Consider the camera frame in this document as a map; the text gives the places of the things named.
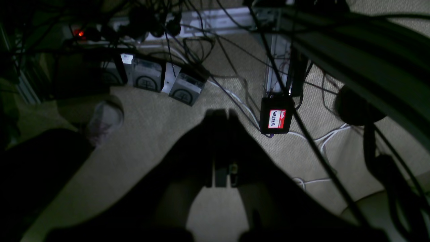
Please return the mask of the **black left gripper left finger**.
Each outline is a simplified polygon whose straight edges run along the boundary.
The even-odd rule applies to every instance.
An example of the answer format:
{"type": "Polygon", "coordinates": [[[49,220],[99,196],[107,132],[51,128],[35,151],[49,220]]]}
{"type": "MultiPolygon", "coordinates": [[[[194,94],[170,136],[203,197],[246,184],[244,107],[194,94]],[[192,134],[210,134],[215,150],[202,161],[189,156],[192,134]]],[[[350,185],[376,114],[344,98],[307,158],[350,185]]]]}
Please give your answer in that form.
{"type": "Polygon", "coordinates": [[[120,200],[97,216],[51,231],[47,242],[193,242],[189,211],[211,180],[210,140],[219,111],[209,109],[120,200]]]}

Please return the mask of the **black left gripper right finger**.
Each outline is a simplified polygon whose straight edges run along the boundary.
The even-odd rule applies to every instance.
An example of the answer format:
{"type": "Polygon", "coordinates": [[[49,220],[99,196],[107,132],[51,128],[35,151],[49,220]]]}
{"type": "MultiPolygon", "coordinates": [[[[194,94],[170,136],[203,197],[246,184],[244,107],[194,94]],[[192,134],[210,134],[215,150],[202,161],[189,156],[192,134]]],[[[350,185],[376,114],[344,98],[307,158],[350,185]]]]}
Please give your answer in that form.
{"type": "Polygon", "coordinates": [[[241,242],[385,242],[382,230],[355,225],[326,210],[291,180],[229,110],[238,165],[237,189],[249,231],[241,242]]]}

